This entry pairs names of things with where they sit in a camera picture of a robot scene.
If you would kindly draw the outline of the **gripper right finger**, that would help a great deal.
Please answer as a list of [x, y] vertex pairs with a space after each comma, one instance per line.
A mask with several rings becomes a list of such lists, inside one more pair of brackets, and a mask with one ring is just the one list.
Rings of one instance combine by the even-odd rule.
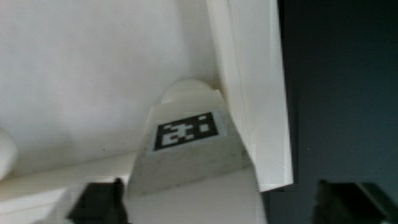
[[311, 224], [398, 224], [398, 204], [375, 183], [318, 182]]

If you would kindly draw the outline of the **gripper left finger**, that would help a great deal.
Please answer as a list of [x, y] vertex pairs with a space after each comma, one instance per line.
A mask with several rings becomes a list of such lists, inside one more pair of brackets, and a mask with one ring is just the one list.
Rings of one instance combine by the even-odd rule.
[[128, 213], [123, 204], [125, 183], [91, 182], [66, 216], [73, 224], [128, 224]]

